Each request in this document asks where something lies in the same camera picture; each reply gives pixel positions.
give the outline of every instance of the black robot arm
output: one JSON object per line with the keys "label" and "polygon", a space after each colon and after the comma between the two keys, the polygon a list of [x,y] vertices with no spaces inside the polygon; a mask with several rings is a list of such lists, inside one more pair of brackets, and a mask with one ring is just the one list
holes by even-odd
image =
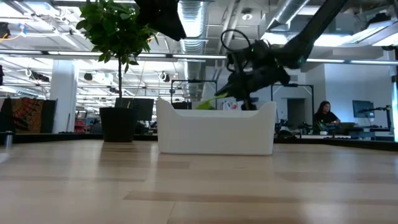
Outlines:
{"label": "black robot arm", "polygon": [[[227,93],[239,99],[245,99],[246,108],[255,108],[250,102],[250,93],[277,82],[289,84],[290,77],[284,67],[300,68],[308,59],[315,41],[323,34],[333,19],[349,0],[326,0],[317,13],[311,18],[303,31],[281,48],[273,48],[263,40],[250,44],[248,38],[238,30],[226,30],[221,35],[221,41],[226,32],[239,32],[249,43],[249,47],[241,50],[228,49],[227,68],[232,74],[228,83],[215,95]],[[251,72],[244,72],[247,64],[252,65]]]}

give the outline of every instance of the black plant pot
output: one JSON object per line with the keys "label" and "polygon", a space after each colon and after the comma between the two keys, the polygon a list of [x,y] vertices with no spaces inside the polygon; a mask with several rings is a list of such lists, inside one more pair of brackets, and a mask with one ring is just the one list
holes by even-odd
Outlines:
{"label": "black plant pot", "polygon": [[137,123],[137,109],[100,108],[104,142],[132,142]]}

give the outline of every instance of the woman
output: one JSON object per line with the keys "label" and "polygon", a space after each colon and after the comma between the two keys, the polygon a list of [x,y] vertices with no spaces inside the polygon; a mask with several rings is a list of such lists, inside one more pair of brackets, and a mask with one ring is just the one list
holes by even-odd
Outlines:
{"label": "woman", "polygon": [[330,112],[330,103],[328,101],[323,101],[319,105],[317,113],[315,113],[315,124],[340,124],[338,117]]}

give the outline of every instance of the light wood surface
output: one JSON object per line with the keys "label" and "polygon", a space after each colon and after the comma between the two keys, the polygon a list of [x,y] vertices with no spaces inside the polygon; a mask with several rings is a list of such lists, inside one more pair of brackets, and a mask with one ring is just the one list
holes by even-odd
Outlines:
{"label": "light wood surface", "polygon": [[156,142],[14,145],[0,149],[0,223],[398,223],[398,154],[274,150],[178,156],[159,154]]}

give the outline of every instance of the silver air duct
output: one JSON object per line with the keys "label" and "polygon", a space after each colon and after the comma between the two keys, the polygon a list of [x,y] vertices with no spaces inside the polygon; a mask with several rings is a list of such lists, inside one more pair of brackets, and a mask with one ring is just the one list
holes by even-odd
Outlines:
{"label": "silver air duct", "polygon": [[[205,38],[205,26],[207,18],[207,3],[200,1],[180,1],[178,14],[187,37]],[[201,40],[181,40],[182,52],[185,54],[202,54],[205,48]],[[185,78],[192,80],[205,79],[205,64],[201,62],[184,62]],[[189,84],[188,93],[193,101],[200,100],[203,84]]]}
{"label": "silver air duct", "polygon": [[310,0],[281,0],[267,30],[288,24]]}

